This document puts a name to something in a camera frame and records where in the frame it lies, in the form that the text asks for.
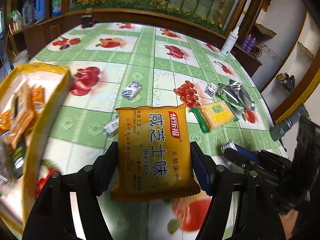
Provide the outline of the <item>person's right hand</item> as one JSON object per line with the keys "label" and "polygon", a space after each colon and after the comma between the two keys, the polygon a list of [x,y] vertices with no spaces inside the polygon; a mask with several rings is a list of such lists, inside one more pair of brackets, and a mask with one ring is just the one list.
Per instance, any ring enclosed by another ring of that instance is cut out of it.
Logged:
{"label": "person's right hand", "polygon": [[298,217],[298,211],[292,209],[287,214],[280,214],[279,216],[284,228],[286,240],[288,240],[292,237],[292,232],[295,228],[296,220]]}

